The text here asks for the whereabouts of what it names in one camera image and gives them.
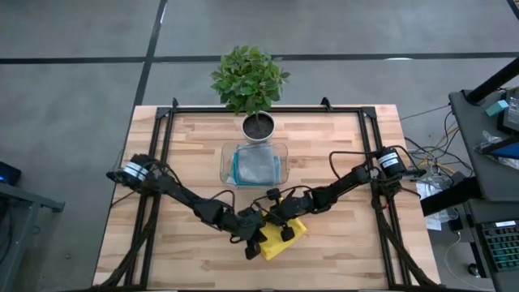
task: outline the white plant pot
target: white plant pot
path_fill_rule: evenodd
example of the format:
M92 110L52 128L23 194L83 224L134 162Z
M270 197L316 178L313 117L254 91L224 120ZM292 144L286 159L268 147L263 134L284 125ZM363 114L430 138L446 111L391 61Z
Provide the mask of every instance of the white plant pot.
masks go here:
M259 114L264 114L264 115L268 116L272 120L272 124L273 124L272 132L270 132L270 134L268 136L266 136L265 138L262 138L262 139L253 139L253 138L249 137L247 134L245 134L245 131L243 130L243 123L245 122L245 120L247 118L249 118L248 116L245 116L245 118L243 118L243 120L242 120L242 133L245 136L245 138L247 138L249 143L251 143L251 144L262 143L262 142L267 141L268 139L270 139L270 137L272 137L272 135L274 135L274 130L276 130L276 121L274 120L274 118L269 113L261 110L259 112Z

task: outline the potted plant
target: potted plant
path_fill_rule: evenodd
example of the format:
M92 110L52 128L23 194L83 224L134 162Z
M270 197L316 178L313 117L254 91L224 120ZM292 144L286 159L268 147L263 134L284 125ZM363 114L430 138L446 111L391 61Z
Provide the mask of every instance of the potted plant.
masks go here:
M245 111L242 132L251 143L268 140L276 123L267 113L273 101L279 101L281 85L290 76L280 70L272 56L257 47L234 47L233 52L221 57L218 70L211 73L220 102L237 115Z

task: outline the keyboard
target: keyboard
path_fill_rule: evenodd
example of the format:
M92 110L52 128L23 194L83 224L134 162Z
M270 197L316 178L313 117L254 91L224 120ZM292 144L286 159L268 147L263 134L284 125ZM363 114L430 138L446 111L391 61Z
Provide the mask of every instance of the keyboard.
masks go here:
M481 224L497 272L519 270L519 220Z

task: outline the clear plastic container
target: clear plastic container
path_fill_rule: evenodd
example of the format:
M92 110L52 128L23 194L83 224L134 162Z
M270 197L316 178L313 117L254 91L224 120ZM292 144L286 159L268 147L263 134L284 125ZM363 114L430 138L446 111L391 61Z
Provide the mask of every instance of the clear plastic container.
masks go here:
M289 178L288 152L283 143L226 143L221 148L220 180L232 187L285 183Z

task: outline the gray towel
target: gray towel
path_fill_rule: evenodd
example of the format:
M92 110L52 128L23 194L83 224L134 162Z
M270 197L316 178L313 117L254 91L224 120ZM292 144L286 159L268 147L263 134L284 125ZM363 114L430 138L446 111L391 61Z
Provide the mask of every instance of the gray towel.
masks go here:
M272 147L268 142L240 145L238 154L238 179L242 183L274 184L276 166Z

